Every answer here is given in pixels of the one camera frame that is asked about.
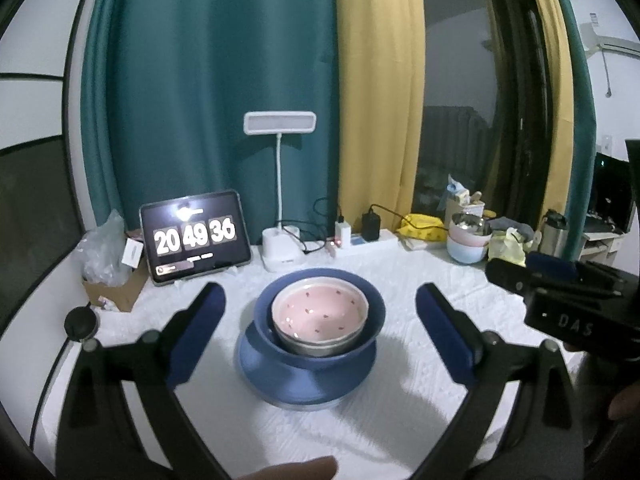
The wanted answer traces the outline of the person right hand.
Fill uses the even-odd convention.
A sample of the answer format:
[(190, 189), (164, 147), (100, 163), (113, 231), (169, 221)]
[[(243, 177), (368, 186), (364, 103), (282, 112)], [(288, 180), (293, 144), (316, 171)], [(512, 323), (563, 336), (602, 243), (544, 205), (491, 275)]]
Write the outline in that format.
[(574, 386), (585, 413), (602, 411), (609, 420), (622, 420), (639, 413), (639, 365), (610, 356), (586, 356), (578, 368)]

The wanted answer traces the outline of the person left hand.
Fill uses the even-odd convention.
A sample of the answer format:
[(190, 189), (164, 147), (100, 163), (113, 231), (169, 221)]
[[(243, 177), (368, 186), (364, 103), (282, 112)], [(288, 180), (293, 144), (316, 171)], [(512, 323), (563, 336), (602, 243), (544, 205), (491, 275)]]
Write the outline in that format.
[(240, 477), (240, 480), (331, 480), (338, 471), (334, 456), (322, 456), (306, 462), (273, 465)]

